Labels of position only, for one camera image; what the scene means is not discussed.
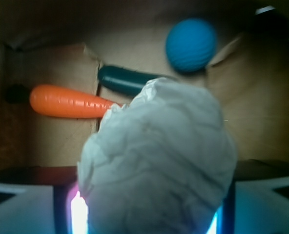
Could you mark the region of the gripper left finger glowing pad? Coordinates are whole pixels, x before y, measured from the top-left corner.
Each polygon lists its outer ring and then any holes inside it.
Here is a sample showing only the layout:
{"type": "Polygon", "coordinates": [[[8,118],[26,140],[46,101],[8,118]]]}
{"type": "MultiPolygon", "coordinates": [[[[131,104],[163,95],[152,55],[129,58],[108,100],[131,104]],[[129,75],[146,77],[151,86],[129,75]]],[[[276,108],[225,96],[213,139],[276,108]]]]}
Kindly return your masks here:
{"type": "Polygon", "coordinates": [[[87,218],[75,166],[0,171],[0,234],[87,234],[87,218]]]}

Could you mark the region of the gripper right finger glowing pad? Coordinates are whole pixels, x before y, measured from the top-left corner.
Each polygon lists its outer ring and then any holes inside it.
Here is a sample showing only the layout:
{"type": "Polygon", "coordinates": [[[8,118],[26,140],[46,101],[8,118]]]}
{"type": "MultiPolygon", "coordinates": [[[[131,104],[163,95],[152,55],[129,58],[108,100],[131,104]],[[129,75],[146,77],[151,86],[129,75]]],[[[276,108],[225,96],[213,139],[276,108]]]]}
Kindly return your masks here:
{"type": "Polygon", "coordinates": [[[289,234],[289,163],[239,161],[211,234],[289,234]]]}

